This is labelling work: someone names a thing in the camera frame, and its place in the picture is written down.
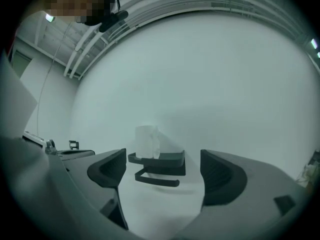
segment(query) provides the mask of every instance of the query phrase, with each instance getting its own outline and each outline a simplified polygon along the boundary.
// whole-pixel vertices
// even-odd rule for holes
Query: white wall
[[[18,40],[16,48],[24,53],[26,47]],[[32,51],[29,55],[32,55],[33,59],[20,80],[37,100],[38,105],[25,130],[45,140],[53,139],[59,150],[69,149],[71,111],[79,81],[64,77],[64,68],[57,62],[48,74],[52,59],[30,46],[28,51]]]
[[[135,127],[145,124],[158,125],[162,151],[185,150],[187,175],[164,191],[135,182],[141,166],[127,163],[120,198],[131,230],[164,239],[199,211],[201,149],[298,176],[320,147],[319,75],[291,40],[253,21],[210,13],[166,19],[91,69],[75,98],[71,136],[96,153],[130,154]]]

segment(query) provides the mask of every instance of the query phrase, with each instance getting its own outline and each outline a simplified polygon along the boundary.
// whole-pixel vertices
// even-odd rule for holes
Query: person
[[[101,18],[110,13],[112,0],[33,0],[20,18],[20,24],[30,15],[39,11],[60,17],[66,22],[85,23],[92,19]],[[5,46],[9,61],[12,59],[13,44],[16,32]]]

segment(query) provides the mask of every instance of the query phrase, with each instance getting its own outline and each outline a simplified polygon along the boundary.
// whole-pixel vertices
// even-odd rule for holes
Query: ceiling light
[[[316,43],[316,40],[312,39],[311,40],[311,44],[313,45],[314,49],[317,49],[318,48],[318,45]]]
[[[45,16],[45,19],[48,21],[48,22],[53,22],[55,20],[55,17],[49,15],[49,14],[46,14]]]

